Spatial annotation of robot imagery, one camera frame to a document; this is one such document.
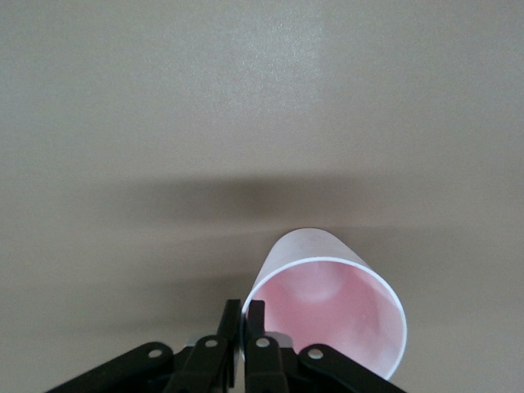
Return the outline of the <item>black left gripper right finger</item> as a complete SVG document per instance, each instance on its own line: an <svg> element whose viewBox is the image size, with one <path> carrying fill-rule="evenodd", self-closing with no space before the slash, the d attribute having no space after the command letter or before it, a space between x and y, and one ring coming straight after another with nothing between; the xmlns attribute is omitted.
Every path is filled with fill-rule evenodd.
<svg viewBox="0 0 524 393"><path fill-rule="evenodd" d="M244 318L246 392L396 392L404 390L324 344L296 353L265 331L265 303Z"/></svg>

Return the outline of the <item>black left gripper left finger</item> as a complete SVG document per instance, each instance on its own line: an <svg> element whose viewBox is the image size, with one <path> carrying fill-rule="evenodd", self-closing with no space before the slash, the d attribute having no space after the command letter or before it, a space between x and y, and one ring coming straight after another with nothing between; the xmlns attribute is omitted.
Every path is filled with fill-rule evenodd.
<svg viewBox="0 0 524 393"><path fill-rule="evenodd" d="M234 386L239 300L227 300L216 333L175 353L158 341L142 344L52 392L226 392Z"/></svg>

